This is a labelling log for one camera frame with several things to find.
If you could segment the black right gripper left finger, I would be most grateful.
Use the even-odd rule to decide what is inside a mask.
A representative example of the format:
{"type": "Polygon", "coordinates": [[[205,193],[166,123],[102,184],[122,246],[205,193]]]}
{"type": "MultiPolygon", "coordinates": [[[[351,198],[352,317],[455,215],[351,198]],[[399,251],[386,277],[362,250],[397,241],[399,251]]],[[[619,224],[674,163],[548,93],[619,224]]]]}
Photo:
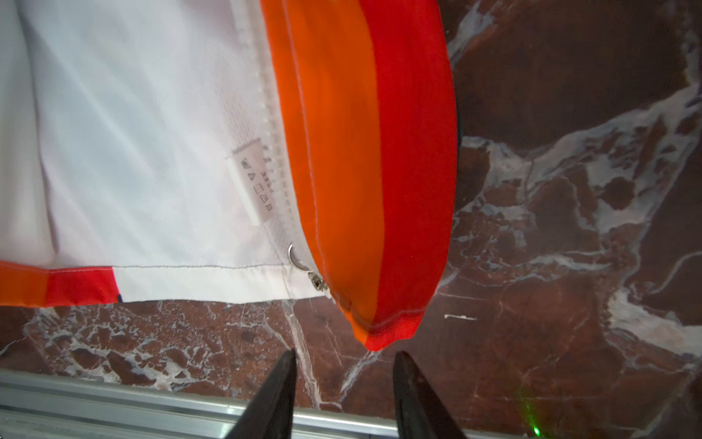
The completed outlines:
{"type": "Polygon", "coordinates": [[[297,361],[294,349],[279,358],[226,439],[290,439],[294,425],[297,361]]]}

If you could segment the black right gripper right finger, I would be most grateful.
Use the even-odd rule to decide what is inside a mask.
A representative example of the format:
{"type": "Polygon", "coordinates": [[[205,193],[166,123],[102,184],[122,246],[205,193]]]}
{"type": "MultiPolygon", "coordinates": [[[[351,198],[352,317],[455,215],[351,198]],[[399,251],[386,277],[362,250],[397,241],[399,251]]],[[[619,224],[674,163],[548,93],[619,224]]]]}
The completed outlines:
{"type": "Polygon", "coordinates": [[[466,439],[411,355],[396,354],[393,393],[399,437],[466,439]]]}

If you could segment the rainbow striped kids jacket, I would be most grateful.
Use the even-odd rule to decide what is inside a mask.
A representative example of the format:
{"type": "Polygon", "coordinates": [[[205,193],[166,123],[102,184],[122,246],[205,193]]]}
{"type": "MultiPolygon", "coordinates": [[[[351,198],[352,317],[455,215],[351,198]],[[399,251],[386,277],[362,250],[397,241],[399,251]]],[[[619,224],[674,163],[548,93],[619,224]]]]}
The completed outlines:
{"type": "Polygon", "coordinates": [[[331,298],[371,351],[446,265],[434,1],[5,1],[1,302],[331,298]]]}

